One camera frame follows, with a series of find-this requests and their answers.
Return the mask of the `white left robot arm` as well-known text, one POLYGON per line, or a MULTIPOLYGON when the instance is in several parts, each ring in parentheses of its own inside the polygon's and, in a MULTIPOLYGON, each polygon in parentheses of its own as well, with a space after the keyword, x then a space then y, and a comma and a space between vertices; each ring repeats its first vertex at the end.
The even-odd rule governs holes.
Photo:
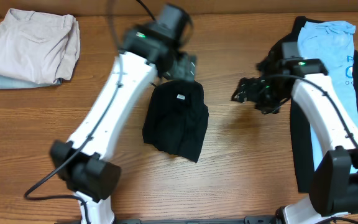
POLYGON ((86 118, 67 142, 55 141, 50 157, 80 204, 80 223, 114 223, 111 194, 121 168, 110 163, 120 132, 137 100, 155 78, 195 79, 196 57, 179 49, 191 17, 173 4, 158 19, 136 25, 124 36, 109 78, 86 118))

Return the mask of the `plain black t-shirt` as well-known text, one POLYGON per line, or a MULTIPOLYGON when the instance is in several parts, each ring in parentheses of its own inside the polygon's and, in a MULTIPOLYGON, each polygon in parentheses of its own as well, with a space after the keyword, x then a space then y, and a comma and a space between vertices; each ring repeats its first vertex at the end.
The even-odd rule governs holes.
POLYGON ((182 80, 163 83, 152 92, 142 128, 143 142, 198 162, 208 119, 202 84, 182 80))

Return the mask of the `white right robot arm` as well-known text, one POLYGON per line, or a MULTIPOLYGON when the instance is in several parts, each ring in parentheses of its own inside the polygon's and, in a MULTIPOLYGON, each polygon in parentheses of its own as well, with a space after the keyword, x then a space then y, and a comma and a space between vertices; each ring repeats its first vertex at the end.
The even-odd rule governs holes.
POLYGON ((313 174, 307 197, 279 208, 266 223, 331 223, 358 213, 358 128, 337 97, 322 61, 300 56, 296 42, 282 44, 282 59, 242 78, 232 101, 251 101, 263 114, 297 103, 313 127, 323 160, 313 174))

